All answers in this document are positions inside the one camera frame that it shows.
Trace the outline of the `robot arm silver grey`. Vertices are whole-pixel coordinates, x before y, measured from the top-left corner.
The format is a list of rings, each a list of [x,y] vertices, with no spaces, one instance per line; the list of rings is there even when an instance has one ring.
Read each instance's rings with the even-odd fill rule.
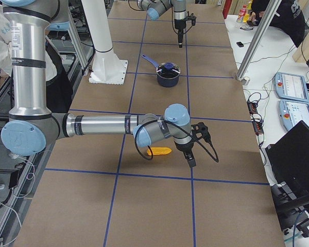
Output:
[[[46,29],[68,29],[68,1],[3,1],[12,36],[11,62],[14,107],[1,139],[11,152],[30,156],[65,137],[86,134],[131,134],[137,148],[170,138],[190,167],[196,165],[192,148],[197,141],[185,106],[170,105],[163,116],[74,116],[53,113],[46,104]]]
[[[171,9],[174,20],[173,30],[177,30],[179,48],[183,47],[182,43],[187,18],[185,0],[138,0],[137,6],[140,10],[146,11],[152,21],[157,20],[161,15]]]

